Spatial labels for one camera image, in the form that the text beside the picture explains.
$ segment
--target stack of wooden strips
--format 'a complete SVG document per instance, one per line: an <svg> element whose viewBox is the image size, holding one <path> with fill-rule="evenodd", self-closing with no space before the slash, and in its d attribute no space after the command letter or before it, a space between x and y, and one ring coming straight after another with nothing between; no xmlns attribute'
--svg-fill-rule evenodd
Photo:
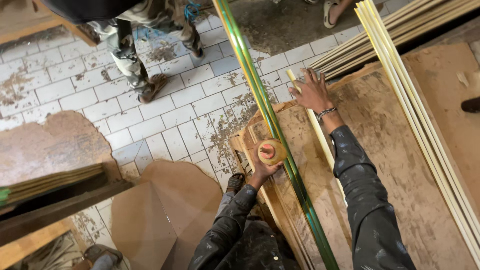
<svg viewBox="0 0 480 270"><path fill-rule="evenodd" d="M372 0L355 9L382 63L437 185L480 269L480 224Z"/></svg>
<svg viewBox="0 0 480 270"><path fill-rule="evenodd" d="M58 172L7 187L0 187L0 207L55 191L59 187L86 180L101 173L103 173L102 164L98 163L73 171Z"/></svg>
<svg viewBox="0 0 480 270"><path fill-rule="evenodd" d="M480 0L415 0L388 16L385 27L398 46L476 8ZM375 58L365 31L310 64L331 79Z"/></svg>

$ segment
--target bracelet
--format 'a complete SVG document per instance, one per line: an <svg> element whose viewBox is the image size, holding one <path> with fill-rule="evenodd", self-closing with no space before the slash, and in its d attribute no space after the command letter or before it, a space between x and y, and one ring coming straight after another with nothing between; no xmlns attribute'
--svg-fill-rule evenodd
<svg viewBox="0 0 480 270"><path fill-rule="evenodd" d="M329 109L326 109L326 110L323 110L321 111L319 114L315 114L315 116L317 117L317 121L318 122L321 122L322 121L322 116L326 115L327 113L329 112L333 112L336 110L336 107L333 107L333 108L329 108Z"/></svg>

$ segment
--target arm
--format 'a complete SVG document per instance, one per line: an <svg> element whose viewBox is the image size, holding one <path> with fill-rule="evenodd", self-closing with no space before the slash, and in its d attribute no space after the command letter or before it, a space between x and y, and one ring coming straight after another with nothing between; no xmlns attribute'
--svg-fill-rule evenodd
<svg viewBox="0 0 480 270"><path fill-rule="evenodd" d="M230 203L215 218L213 226L200 240L188 269L214 269L223 257L230 251L235 242L241 237L247 215L256 202L256 196L265 181L278 171L283 162L275 165L266 165L260 161L257 150L258 142L253 150L255 173L230 201Z"/></svg>
<svg viewBox="0 0 480 270"><path fill-rule="evenodd" d="M333 108L328 98L325 75L320 81L312 69L302 70L306 83L295 81L302 89L288 90L299 104L319 114ZM335 149L333 174L342 183L348 203L348 221L352 232L354 269L415 269L402 243L395 211L388 203L387 190L377 176L375 165L345 125L338 111L322 117Z"/></svg>

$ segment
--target dark patterned shirt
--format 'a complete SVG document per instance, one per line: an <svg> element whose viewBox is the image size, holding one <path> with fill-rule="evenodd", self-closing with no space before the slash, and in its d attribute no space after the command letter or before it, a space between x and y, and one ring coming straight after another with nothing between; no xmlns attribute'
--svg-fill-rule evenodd
<svg viewBox="0 0 480 270"><path fill-rule="evenodd" d="M331 133L334 175L348 203L355 270L414 270L402 243L393 206L376 168L348 126ZM189 269L293 269L282 244L262 221L247 221L256 190L245 185L201 239Z"/></svg>

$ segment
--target hand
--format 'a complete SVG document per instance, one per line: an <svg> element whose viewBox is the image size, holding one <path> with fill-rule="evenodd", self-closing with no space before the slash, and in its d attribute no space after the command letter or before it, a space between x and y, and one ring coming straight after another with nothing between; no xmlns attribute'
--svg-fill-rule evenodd
<svg viewBox="0 0 480 270"><path fill-rule="evenodd" d="M301 68L305 76L305 83L295 80L293 83L300 87L301 93L290 87L288 90L294 95L298 103L306 108L312 109L316 113L329 108L333 108L333 103L327 95L327 88L325 86L325 74L320 73L320 81L318 81L317 74L311 68Z"/></svg>
<svg viewBox="0 0 480 270"><path fill-rule="evenodd" d="M263 163L258 157L258 147L263 141L258 142L253 147L253 165L255 167L255 172L253 173L252 178L248 182L251 184L257 191L260 190L260 187L267 181L267 179L272 176L276 171L278 171L283 166L283 161L275 165L267 165Z"/></svg>

